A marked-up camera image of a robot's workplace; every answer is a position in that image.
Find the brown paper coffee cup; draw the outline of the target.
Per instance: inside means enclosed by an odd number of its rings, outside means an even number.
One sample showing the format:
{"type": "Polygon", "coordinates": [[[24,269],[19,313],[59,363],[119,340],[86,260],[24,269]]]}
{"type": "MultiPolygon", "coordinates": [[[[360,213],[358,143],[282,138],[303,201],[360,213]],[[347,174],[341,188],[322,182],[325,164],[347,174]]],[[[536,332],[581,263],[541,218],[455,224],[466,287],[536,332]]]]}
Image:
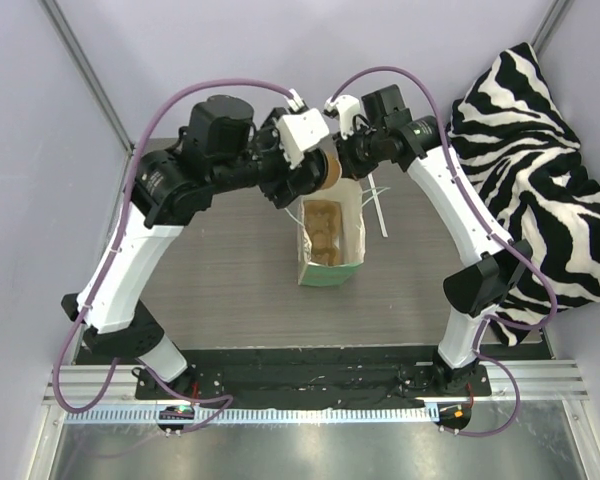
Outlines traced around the brown paper coffee cup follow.
{"type": "Polygon", "coordinates": [[[342,167],[338,155],[334,153],[326,154],[326,169],[325,176],[319,190],[327,190],[332,188],[342,175],[342,167]]]}

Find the green paper gift bag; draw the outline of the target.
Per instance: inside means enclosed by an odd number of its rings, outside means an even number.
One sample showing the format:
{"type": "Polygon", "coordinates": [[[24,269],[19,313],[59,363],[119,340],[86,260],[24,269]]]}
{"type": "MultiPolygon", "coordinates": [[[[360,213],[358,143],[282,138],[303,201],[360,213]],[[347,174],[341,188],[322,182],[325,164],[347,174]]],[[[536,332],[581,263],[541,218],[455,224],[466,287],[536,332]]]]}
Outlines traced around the green paper gift bag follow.
{"type": "Polygon", "coordinates": [[[366,254],[364,207],[387,190],[340,179],[300,197],[295,212],[285,209],[297,232],[300,286],[336,287],[356,273],[366,254]]]}

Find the brown cardboard cup carrier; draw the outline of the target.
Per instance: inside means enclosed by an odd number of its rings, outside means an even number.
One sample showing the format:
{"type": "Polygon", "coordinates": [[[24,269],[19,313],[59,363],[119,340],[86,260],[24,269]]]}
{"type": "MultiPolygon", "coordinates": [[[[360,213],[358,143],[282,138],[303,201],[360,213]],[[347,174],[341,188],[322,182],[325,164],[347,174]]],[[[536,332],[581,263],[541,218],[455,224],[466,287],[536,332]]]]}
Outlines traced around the brown cardboard cup carrier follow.
{"type": "Polygon", "coordinates": [[[303,206],[305,231],[311,242],[311,262],[328,267],[341,265],[340,204],[328,200],[309,200],[303,206]]]}

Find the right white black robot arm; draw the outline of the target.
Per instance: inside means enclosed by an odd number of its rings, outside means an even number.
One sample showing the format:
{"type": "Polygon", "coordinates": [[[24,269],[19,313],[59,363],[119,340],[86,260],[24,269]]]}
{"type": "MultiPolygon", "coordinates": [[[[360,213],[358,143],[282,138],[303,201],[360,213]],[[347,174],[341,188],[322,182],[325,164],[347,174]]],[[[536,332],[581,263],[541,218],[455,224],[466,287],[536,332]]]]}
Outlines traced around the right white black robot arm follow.
{"type": "Polygon", "coordinates": [[[532,249],[495,220],[454,152],[442,145],[436,118],[413,118],[397,85],[360,99],[329,99],[324,112],[339,122],[334,141],[344,177],[364,178],[383,161],[398,165],[427,196],[454,241],[463,267],[443,281],[450,315],[433,354],[430,386],[445,395],[461,392],[477,371],[480,328],[521,279],[532,249]]]}

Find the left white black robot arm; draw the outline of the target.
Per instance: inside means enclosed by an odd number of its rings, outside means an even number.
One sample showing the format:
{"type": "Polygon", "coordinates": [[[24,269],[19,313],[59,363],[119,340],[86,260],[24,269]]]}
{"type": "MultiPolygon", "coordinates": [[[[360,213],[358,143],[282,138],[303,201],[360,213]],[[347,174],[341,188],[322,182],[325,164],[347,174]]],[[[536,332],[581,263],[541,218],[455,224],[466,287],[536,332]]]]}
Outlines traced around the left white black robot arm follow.
{"type": "Polygon", "coordinates": [[[320,144],[329,128],[316,108],[273,109],[262,126],[246,101],[214,95],[196,104],[178,141],[139,160],[123,228],[110,241],[113,261],[101,260],[104,279],[67,294],[61,305],[86,326],[95,353],[137,358],[170,398],[191,392],[195,369],[168,338],[140,296],[159,260],[194,215],[214,196],[257,187],[278,209],[326,182],[328,159],[320,144]]]}

